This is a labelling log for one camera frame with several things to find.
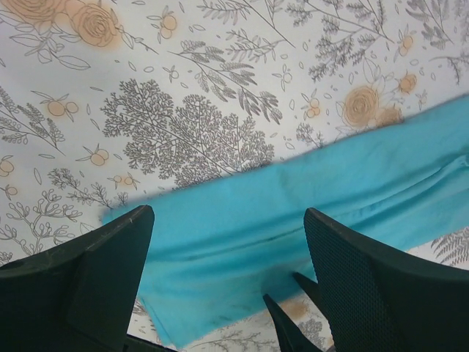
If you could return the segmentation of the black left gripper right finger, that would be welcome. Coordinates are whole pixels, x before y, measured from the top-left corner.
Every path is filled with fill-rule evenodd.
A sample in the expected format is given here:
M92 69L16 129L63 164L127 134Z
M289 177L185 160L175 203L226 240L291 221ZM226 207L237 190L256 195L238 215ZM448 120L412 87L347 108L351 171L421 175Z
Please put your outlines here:
M315 280L303 290L337 351L467 351L468 271L415 257L313 208L304 216Z

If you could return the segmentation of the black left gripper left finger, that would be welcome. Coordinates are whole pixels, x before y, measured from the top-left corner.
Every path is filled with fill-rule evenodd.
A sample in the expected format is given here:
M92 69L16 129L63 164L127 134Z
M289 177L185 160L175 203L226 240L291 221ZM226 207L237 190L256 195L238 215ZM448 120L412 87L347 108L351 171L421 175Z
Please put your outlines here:
M155 214L141 205L1 267L2 351L153 351L128 335Z

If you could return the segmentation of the teal t shirt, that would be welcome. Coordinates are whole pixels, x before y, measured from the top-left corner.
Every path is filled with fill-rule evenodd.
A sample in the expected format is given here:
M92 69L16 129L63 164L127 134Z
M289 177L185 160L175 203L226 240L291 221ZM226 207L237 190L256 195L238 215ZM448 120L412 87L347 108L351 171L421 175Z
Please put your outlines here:
M303 217L315 208L400 250L468 225L468 98L288 161L146 199L155 214L139 301L183 348L314 277Z

